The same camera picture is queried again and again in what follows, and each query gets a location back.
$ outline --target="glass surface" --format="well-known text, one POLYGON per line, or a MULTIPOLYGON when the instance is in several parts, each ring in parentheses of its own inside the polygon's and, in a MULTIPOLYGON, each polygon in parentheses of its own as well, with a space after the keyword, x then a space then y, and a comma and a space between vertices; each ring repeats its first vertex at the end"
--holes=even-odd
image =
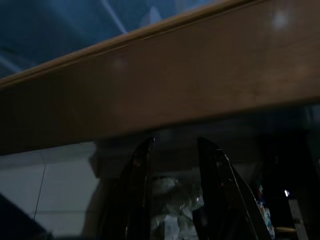
POLYGON ((223 0, 0 0, 0 78, 223 0))

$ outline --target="white tile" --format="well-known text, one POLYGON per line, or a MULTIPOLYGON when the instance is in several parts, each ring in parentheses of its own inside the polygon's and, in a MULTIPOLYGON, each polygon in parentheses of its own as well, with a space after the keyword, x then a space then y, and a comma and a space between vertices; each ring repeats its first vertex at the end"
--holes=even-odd
POLYGON ((43 164, 40 150, 0 156, 0 169, 43 164))
POLYGON ((36 210, 45 165, 0 171, 0 193, 25 213, 36 210))
POLYGON ((96 152, 96 145, 93 142, 65 145, 42 149, 41 154, 46 164, 88 160, 96 152))
POLYGON ((38 211, 86 211, 99 179, 87 160, 47 164, 38 211))
POLYGON ((38 222, 54 237, 95 237, 97 215, 92 212, 37 213, 38 222))

